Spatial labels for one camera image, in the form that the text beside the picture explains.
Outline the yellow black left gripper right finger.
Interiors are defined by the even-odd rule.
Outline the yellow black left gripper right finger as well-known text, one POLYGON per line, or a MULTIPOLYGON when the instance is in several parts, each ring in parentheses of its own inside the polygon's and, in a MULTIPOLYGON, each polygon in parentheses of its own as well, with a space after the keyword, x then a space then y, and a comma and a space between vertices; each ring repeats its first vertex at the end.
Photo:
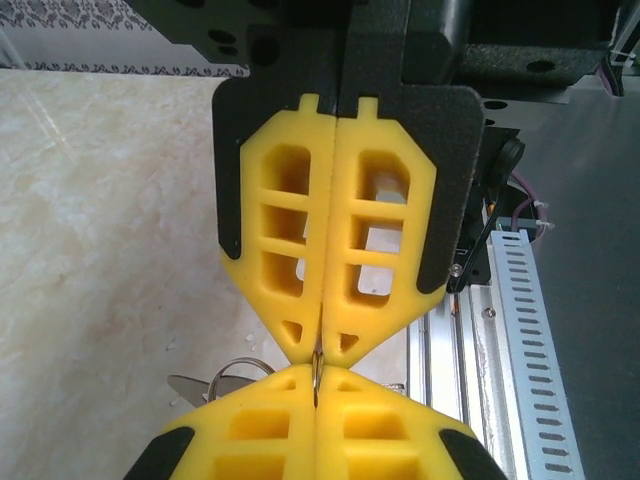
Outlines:
POLYGON ((316 409, 318 479, 504 479, 464 423, 337 367, 316 409))

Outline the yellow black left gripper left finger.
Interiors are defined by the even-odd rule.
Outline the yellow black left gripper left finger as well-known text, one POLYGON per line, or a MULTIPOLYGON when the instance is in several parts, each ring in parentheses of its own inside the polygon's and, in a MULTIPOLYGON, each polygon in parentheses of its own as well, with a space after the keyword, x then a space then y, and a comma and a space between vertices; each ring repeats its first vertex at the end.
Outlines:
POLYGON ((312 479, 315 409, 309 365, 291 366, 168 424, 131 479, 312 479))

